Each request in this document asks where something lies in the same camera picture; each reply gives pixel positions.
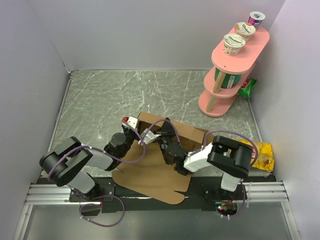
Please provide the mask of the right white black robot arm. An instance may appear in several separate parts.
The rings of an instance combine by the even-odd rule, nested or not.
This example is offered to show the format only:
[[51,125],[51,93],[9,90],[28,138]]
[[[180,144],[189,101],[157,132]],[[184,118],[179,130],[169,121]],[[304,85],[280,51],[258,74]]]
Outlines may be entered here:
[[203,145],[195,151],[187,151],[182,147],[172,122],[166,118],[163,125],[153,131],[154,139],[158,142],[167,165],[174,165],[174,170],[181,175],[190,175],[209,166],[222,171],[222,179],[218,193],[223,199],[230,199],[236,194],[238,184],[248,177],[250,168],[258,159],[256,144],[247,137],[233,131],[221,132],[237,135],[249,143],[243,143],[221,135],[214,136],[207,144],[210,131],[203,139]]

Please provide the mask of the brown cardboard box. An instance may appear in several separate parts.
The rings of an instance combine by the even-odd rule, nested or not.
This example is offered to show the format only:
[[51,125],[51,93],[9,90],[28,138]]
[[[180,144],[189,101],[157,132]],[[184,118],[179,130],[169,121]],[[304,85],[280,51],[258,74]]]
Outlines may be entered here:
[[[164,118],[140,112],[138,119],[141,123],[141,131]],[[172,119],[170,121],[177,130],[182,146],[188,152],[201,148],[208,130]],[[132,162],[142,155],[143,147],[135,141],[124,160]],[[121,171],[112,171],[112,179],[116,184],[170,205],[177,205],[184,201],[185,196],[178,192],[186,192],[191,180],[191,175],[181,175],[175,171],[174,165],[165,163],[157,142],[146,145],[146,153],[141,161],[134,164],[122,162],[117,168]]]

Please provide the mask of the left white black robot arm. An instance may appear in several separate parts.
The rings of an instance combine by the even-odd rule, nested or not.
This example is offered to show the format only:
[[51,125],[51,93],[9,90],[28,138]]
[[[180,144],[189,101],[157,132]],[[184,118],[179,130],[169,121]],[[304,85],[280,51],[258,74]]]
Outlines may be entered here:
[[39,165],[47,173],[48,180],[58,187],[69,186],[78,190],[87,201],[94,201],[101,194],[100,185],[83,171],[83,167],[114,170],[140,136],[140,124],[131,118],[122,123],[122,129],[112,136],[103,150],[86,146],[71,136],[47,152]]

